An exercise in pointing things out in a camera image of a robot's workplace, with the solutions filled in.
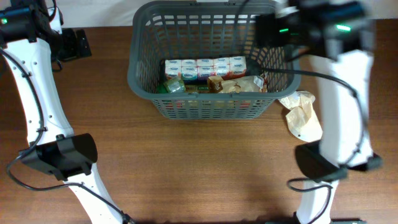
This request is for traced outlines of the white tissue multipack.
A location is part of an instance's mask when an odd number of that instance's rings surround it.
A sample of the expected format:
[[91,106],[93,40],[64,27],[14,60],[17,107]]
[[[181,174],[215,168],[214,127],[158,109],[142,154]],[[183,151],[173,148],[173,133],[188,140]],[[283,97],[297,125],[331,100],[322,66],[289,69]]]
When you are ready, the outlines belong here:
[[166,60],[165,77],[179,77],[183,81],[204,81],[208,77],[220,76],[224,80],[241,78],[246,75],[247,63],[243,56]]

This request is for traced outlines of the green lid jar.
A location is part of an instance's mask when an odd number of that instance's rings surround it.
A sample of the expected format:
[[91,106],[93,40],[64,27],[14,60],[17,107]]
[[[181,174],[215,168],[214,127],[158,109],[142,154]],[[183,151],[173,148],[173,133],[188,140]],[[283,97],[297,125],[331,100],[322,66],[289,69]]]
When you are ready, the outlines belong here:
[[157,93],[185,93],[186,91],[185,84],[179,77],[167,80],[157,87]]

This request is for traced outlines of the beige paper bag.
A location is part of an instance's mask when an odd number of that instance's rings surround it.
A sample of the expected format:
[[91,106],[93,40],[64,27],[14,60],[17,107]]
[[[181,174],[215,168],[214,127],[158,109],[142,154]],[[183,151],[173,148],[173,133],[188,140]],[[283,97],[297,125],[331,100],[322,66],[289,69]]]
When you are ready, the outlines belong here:
[[289,110],[285,118],[289,131],[298,139],[314,142],[322,138],[323,130],[313,109],[315,96],[308,91],[295,91],[279,99]]

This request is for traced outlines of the grey plastic basket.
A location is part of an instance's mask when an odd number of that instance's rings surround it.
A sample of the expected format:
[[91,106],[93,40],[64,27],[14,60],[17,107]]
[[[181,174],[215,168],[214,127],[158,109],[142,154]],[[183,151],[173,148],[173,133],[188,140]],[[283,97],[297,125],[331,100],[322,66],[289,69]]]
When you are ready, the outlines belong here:
[[[291,46],[259,48],[256,16],[275,11],[274,1],[152,1],[135,13],[127,82],[169,119],[252,119],[275,100],[294,93],[301,77]],[[243,56],[251,75],[264,75],[263,93],[160,93],[165,61]]]

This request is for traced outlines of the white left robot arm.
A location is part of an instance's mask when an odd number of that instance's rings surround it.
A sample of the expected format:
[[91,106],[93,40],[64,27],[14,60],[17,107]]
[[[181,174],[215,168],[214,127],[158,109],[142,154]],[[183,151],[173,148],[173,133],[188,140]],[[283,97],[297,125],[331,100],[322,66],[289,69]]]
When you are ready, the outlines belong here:
[[[6,166],[17,185],[35,192],[69,188],[92,223],[133,223],[111,199],[97,168],[92,135],[76,135],[58,97],[52,61],[62,48],[62,15],[45,1],[11,1],[1,11],[1,56],[8,64],[27,121],[29,147]],[[17,162],[61,181],[33,187],[12,174]]]

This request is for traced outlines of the white brown bread bag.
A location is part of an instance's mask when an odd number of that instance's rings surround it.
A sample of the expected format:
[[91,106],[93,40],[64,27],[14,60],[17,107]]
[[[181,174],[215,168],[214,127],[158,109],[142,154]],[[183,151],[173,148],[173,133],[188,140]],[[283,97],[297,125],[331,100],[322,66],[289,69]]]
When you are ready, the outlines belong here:
[[265,93],[267,82],[260,76],[245,76],[231,80],[223,80],[221,76],[212,76],[207,79],[210,93]]

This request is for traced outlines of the orange biscuit packet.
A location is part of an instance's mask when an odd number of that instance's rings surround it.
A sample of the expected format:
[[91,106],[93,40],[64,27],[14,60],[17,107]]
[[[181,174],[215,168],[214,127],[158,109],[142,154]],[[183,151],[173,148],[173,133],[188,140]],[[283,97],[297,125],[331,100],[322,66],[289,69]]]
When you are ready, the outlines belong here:
[[[186,91],[188,94],[210,93],[207,85],[187,85]],[[228,101],[197,101],[197,100],[154,100],[152,102],[156,107],[163,108],[164,110],[178,110],[182,109],[199,109],[204,108],[210,110],[215,108],[217,110],[235,108],[248,108],[251,100],[228,100]]]

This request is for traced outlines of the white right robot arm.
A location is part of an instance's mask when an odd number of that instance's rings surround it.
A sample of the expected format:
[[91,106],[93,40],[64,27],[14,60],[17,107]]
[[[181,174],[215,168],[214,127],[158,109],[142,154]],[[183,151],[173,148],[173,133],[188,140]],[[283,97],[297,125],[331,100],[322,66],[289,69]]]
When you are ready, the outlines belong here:
[[304,48],[317,77],[323,118],[321,139],[295,148],[302,199],[292,223],[330,223],[337,186],[351,170],[382,166],[370,143],[369,82],[374,61],[374,23],[359,1],[289,1],[294,9],[255,18],[260,47]]

